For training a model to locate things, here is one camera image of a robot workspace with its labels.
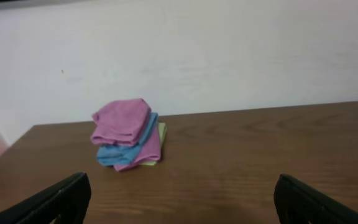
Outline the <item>purple microfiber cloth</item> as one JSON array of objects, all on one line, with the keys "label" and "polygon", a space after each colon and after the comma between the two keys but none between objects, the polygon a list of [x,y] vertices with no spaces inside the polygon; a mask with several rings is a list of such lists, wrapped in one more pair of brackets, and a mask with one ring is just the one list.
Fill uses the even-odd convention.
[{"label": "purple microfiber cloth", "polygon": [[112,101],[92,115],[96,129],[91,135],[95,145],[133,146],[140,139],[151,114],[142,98]]}]

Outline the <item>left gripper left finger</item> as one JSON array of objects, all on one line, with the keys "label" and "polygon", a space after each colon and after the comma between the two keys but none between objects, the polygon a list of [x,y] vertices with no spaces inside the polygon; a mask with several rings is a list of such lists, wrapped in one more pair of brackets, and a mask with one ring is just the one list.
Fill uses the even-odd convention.
[{"label": "left gripper left finger", "polygon": [[77,172],[0,212],[0,224],[82,224],[91,199],[84,172]]}]

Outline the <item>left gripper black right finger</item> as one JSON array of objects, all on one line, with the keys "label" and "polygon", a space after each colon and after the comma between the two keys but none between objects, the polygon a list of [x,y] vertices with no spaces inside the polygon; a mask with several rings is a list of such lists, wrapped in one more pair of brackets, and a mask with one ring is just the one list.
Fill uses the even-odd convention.
[{"label": "left gripper black right finger", "polygon": [[273,200],[281,224],[358,224],[358,213],[288,175],[280,175]]}]

